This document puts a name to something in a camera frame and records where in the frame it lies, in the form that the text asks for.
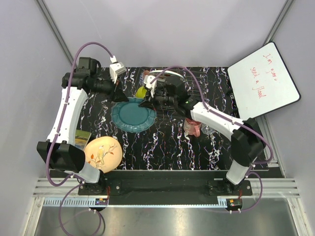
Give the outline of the yellow-green bowl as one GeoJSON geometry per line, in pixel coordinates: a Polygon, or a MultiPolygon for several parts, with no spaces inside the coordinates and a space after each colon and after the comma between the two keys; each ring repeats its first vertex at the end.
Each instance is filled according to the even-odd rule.
{"type": "Polygon", "coordinates": [[[136,92],[136,94],[135,94],[135,97],[143,99],[143,98],[145,98],[146,93],[147,93],[147,89],[146,89],[144,86],[141,86],[141,87],[137,90],[137,92],[136,92]]]}

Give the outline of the teal scalloped plate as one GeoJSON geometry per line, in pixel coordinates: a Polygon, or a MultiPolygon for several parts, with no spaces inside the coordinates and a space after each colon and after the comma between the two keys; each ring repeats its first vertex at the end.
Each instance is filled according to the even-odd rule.
{"type": "Polygon", "coordinates": [[[111,110],[113,123],[122,131],[140,133],[148,130],[157,118],[154,110],[139,107],[141,98],[130,97],[128,102],[116,103],[111,110]]]}

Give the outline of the red patterned bowl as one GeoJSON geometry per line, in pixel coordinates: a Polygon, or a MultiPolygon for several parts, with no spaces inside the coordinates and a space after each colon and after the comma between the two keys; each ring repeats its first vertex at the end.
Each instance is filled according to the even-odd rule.
{"type": "Polygon", "coordinates": [[[144,79],[147,75],[149,75],[150,71],[149,70],[144,70],[141,75],[140,75],[140,79],[139,79],[139,84],[140,86],[144,85],[144,79]]]}

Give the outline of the white watermelon plate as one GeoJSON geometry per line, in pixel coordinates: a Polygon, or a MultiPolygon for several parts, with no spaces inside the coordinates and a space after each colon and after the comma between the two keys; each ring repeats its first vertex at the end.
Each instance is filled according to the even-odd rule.
{"type": "MultiPolygon", "coordinates": [[[[157,76],[160,72],[162,72],[162,70],[153,70],[153,71],[150,71],[148,75],[149,76],[151,76],[151,75],[157,76]]],[[[170,76],[176,76],[176,77],[180,78],[181,81],[184,80],[184,77],[181,74],[176,73],[174,71],[170,71],[170,70],[166,70],[163,74],[161,74],[159,76],[159,78],[157,80],[160,82],[165,82],[166,78],[170,77],[170,76]]]]}

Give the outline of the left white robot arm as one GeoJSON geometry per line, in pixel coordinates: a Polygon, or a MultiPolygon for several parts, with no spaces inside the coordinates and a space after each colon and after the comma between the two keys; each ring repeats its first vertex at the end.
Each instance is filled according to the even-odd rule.
{"type": "Polygon", "coordinates": [[[119,76],[126,72],[122,62],[111,57],[109,73],[104,80],[97,78],[99,61],[81,57],[78,68],[62,78],[62,98],[55,123],[45,141],[38,142],[37,152],[50,170],[62,171],[68,177],[89,183],[89,189],[100,195],[106,182],[100,179],[101,171],[86,161],[85,153],[75,147],[75,133],[81,109],[89,92],[103,93],[113,102],[127,102],[121,89],[119,76]]]}

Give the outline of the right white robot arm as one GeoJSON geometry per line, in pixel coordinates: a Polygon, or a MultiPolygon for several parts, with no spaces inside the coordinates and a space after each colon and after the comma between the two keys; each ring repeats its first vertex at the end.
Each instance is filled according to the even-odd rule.
{"type": "Polygon", "coordinates": [[[240,191],[241,181],[249,175],[250,167],[266,147],[254,119],[241,120],[216,110],[202,103],[199,96],[189,94],[184,86],[164,85],[156,89],[142,86],[136,92],[136,97],[143,99],[141,107],[152,110],[160,106],[173,107],[180,116],[205,124],[228,138],[233,161],[223,188],[229,195],[240,191]]]}

